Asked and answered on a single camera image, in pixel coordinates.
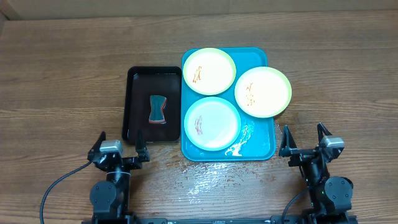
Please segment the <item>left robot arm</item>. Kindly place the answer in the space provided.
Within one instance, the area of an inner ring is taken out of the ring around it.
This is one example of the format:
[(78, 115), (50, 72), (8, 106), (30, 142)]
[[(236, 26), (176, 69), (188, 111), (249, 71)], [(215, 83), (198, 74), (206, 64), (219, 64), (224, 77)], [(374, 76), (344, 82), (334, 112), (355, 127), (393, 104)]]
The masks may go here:
[(89, 223), (132, 223), (141, 221), (129, 210), (129, 193), (131, 171), (142, 168), (150, 157), (139, 131), (136, 138), (136, 157), (123, 157), (123, 146), (120, 140), (107, 140), (102, 132), (88, 152), (88, 160), (96, 168), (106, 173), (106, 179), (99, 181), (90, 190), (90, 202), (93, 205), (93, 216)]

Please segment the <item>orange green scrub sponge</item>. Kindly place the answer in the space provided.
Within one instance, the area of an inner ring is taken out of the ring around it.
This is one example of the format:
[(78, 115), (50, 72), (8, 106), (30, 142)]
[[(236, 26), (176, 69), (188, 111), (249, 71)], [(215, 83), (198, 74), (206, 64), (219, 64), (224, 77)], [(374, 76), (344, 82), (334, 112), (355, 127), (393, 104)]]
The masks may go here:
[(167, 98), (162, 95), (150, 96), (150, 114), (149, 123), (151, 124), (165, 124), (164, 108)]

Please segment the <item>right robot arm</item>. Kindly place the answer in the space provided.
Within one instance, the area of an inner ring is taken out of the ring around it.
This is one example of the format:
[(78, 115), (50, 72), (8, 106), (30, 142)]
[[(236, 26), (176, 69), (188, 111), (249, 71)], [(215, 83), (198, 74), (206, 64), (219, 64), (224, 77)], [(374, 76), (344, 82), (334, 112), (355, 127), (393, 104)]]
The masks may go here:
[[(344, 140), (317, 124), (318, 144), (313, 149), (299, 149), (288, 126), (284, 126), (280, 157), (288, 157), (290, 167), (298, 167), (307, 188), (297, 194), (274, 223), (357, 223), (349, 216), (352, 209), (353, 183), (346, 177), (332, 177), (326, 164), (337, 159), (345, 148)], [(312, 207), (301, 215), (287, 216), (290, 206), (301, 196), (309, 194)]]

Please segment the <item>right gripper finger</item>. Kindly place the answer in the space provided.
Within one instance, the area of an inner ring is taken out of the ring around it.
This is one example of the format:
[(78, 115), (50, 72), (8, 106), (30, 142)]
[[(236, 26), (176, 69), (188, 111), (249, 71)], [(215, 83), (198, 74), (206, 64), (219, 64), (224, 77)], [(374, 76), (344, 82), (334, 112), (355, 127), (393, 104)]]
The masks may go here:
[(282, 142), (279, 149), (280, 157), (290, 157), (298, 150), (296, 143), (293, 139), (292, 133), (287, 125), (284, 126)]
[(332, 133), (327, 130), (323, 123), (317, 124), (317, 133), (319, 143), (325, 142), (325, 140), (332, 135)]

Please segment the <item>light blue plate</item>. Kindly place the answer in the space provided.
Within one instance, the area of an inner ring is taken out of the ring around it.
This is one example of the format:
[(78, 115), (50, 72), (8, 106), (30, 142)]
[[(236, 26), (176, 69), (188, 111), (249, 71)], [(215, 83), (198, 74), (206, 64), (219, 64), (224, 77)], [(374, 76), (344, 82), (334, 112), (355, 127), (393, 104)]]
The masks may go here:
[(205, 151), (219, 151), (235, 142), (241, 128), (236, 107), (228, 100), (209, 96), (187, 110), (183, 128), (187, 138)]

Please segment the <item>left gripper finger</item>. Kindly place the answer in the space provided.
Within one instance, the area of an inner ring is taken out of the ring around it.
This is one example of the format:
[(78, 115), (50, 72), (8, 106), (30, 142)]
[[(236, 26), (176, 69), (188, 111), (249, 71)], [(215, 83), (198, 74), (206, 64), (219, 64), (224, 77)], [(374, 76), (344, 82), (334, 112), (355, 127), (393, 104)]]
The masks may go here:
[(140, 162), (149, 162), (150, 161), (149, 151), (147, 149), (146, 142), (143, 138), (142, 131), (140, 129), (137, 132), (135, 146), (138, 155), (138, 160)]
[(94, 143), (93, 147), (88, 151), (89, 156), (94, 156), (96, 153), (99, 153), (101, 143), (106, 140), (106, 133), (104, 131), (101, 132), (99, 138)]

